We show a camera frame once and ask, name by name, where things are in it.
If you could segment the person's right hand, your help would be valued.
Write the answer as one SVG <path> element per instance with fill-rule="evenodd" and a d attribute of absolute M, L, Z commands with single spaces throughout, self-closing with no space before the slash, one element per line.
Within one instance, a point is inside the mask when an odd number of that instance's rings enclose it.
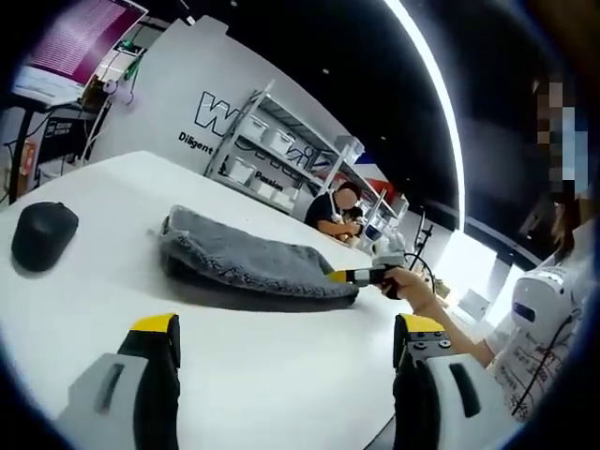
<path fill-rule="evenodd" d="M 426 282 L 416 273 L 403 268 L 393 268 L 385 273 L 384 288 L 389 298 L 406 300 L 416 315 L 427 316 L 437 299 Z"/>

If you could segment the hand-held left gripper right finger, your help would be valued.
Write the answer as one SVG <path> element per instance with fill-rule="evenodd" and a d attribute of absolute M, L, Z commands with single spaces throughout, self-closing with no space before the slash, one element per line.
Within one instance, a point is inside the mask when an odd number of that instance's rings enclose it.
<path fill-rule="evenodd" d="M 393 368 L 396 449 L 497 449 L 518 429 L 501 387 L 431 319 L 396 316 Z"/>

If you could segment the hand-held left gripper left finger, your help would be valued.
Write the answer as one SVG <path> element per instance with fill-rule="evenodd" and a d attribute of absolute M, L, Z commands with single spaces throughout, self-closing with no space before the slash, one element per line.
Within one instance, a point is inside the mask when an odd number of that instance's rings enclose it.
<path fill-rule="evenodd" d="M 55 424 L 75 449 L 177 449 L 180 322 L 142 318 L 67 390 Z"/>

